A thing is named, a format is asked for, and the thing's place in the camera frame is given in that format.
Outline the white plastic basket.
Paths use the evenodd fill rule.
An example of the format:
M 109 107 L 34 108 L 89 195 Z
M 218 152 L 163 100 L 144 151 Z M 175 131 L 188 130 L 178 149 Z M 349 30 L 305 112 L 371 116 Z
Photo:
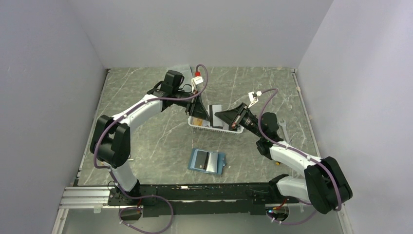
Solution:
M 220 133 L 227 133 L 227 134 L 241 134 L 244 131 L 244 127 L 239 126 L 235 130 L 229 130 L 228 125 L 224 124 L 224 127 L 222 129 L 218 128 L 212 128 L 209 126 L 209 122 L 204 120 L 203 126 L 195 126 L 192 124 L 194 117 L 189 117 L 188 118 L 188 125 L 192 128 L 195 129 L 201 129 L 201 130 L 207 130 L 207 131 L 214 131 L 214 132 L 220 132 Z

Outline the blue card holder wallet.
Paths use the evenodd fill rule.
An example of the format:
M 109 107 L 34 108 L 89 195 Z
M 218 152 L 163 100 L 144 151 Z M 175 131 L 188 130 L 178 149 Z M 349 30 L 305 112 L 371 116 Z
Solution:
M 196 148 L 192 149 L 188 162 L 189 170 L 213 175 L 221 175 L 225 166 L 225 153 Z

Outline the black credit card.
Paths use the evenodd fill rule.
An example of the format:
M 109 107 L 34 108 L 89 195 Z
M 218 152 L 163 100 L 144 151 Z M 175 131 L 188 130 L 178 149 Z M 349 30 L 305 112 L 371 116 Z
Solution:
M 194 154 L 194 168 L 205 170 L 208 165 L 209 160 L 209 152 L 207 151 L 196 151 Z

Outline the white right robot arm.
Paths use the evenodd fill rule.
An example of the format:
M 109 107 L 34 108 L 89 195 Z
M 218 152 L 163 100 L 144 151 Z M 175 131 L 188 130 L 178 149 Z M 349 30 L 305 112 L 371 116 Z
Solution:
M 278 119 L 275 113 L 265 112 L 260 117 L 252 114 L 246 104 L 214 114 L 230 128 L 244 127 L 259 137 L 259 153 L 299 173 L 300 178 L 288 174 L 269 181 L 268 195 L 274 202 L 286 197 L 309 202 L 319 213 L 339 208 L 353 196 L 353 191 L 333 157 L 321 158 L 304 153 L 278 136 Z

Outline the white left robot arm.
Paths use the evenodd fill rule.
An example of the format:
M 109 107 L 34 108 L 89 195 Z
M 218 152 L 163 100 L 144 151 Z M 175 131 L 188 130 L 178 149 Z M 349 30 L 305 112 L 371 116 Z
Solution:
M 203 79 L 201 90 L 192 87 L 190 92 L 181 88 L 184 80 L 182 73 L 168 70 L 164 79 L 147 91 L 136 104 L 112 117 L 101 115 L 96 121 L 90 143 L 94 167 L 109 171 L 115 186 L 121 190 L 121 199 L 129 205 L 135 204 L 140 198 L 140 182 L 128 163 L 131 135 L 135 129 L 172 105 L 184 107 L 191 117 L 210 118 L 201 99 L 208 78 Z

